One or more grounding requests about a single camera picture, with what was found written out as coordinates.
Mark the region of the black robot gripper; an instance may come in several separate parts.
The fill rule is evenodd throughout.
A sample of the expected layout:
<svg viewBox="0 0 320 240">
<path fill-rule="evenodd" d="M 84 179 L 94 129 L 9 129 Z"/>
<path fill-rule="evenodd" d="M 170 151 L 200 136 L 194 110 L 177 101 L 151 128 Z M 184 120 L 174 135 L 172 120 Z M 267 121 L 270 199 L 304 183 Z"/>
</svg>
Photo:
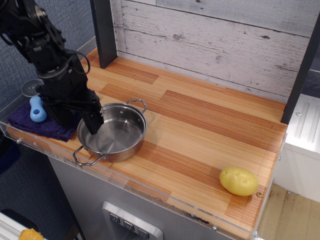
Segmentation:
<svg viewBox="0 0 320 240">
<path fill-rule="evenodd" d="M 62 127 L 70 127 L 80 121 L 80 115 L 71 110 L 82 110 L 82 119 L 90 134 L 98 132 L 104 123 L 102 106 L 98 96 L 88 89 L 87 74 L 83 70 L 69 68 L 41 79 L 43 84 L 36 87 L 36 91 L 51 118 Z"/>
</svg>

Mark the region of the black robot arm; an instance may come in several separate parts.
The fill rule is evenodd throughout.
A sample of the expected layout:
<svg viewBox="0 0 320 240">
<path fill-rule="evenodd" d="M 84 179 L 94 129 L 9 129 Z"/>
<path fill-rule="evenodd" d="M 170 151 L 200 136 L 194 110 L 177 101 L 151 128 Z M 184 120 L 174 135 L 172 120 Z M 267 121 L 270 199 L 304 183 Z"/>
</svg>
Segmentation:
<svg viewBox="0 0 320 240">
<path fill-rule="evenodd" d="M 62 32 L 33 0 L 0 2 L 0 36 L 34 65 L 43 84 L 36 87 L 46 112 L 63 127 L 73 111 L 94 135 L 104 123 L 99 97 L 87 87 L 79 52 L 65 48 Z"/>
</svg>

